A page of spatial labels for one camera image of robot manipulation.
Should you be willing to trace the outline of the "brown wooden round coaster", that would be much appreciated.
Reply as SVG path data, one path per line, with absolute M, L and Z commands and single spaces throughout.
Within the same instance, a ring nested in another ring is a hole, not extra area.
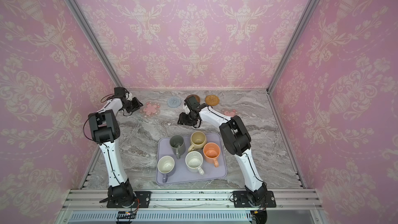
M 190 98 L 190 97 L 192 97 L 192 96 L 195 97 L 195 99 L 196 99 L 196 101 L 197 101 L 198 103 L 200 103 L 201 99 L 200 99 L 200 97 L 199 97 L 198 95 L 196 95 L 196 94 L 191 94 L 191 95 L 187 96 L 187 99 Z

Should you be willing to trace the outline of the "blue woven round coaster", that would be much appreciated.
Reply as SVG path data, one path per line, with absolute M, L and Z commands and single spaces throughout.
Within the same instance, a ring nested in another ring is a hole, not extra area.
M 167 100 L 167 105 L 170 108 L 178 108 L 181 105 L 181 99 L 176 96 L 172 96 Z

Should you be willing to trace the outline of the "woven rattan round coaster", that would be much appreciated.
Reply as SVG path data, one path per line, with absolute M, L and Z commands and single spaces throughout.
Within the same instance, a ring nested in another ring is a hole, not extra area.
M 209 106 L 216 106 L 220 103 L 220 99 L 216 95 L 208 95 L 205 98 L 205 103 L 208 104 Z

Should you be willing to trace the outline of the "pink flower silicone coaster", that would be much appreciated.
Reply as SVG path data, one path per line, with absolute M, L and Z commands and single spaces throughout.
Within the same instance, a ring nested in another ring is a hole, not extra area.
M 237 115 L 237 111 L 236 110 L 224 110 L 223 114 L 229 117 L 234 117 Z

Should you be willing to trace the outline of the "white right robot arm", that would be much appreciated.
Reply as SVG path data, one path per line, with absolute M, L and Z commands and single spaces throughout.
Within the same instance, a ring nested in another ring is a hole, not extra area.
M 256 168 L 251 152 L 251 137 L 241 118 L 219 113 L 207 104 L 191 107 L 185 103 L 183 108 L 184 112 L 179 115 L 178 124 L 198 128 L 204 121 L 220 129 L 225 148 L 234 155 L 243 173 L 249 202 L 253 206 L 263 205 L 267 184 Z

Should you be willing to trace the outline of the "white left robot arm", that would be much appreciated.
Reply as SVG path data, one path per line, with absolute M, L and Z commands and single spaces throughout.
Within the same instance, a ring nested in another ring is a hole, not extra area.
M 106 202 L 108 208 L 129 208 L 137 199 L 121 161 L 119 150 L 121 129 L 116 117 L 120 111 L 133 113 L 141 107 L 142 103 L 129 92 L 115 93 L 103 108 L 88 115 L 90 140 L 99 146 L 105 159 L 108 192 L 107 198 L 100 202 Z

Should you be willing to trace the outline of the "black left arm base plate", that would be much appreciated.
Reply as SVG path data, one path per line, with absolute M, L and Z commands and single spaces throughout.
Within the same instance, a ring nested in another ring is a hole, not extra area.
M 148 208 L 151 200 L 151 191 L 135 191 L 134 196 L 122 198 L 121 200 L 108 201 L 107 208 Z

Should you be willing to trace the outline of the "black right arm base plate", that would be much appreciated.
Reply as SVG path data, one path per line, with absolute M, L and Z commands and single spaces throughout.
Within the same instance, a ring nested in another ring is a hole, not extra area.
M 272 191 L 261 192 L 259 195 L 253 195 L 243 190 L 233 191 L 230 201 L 235 208 L 275 208 L 277 206 Z

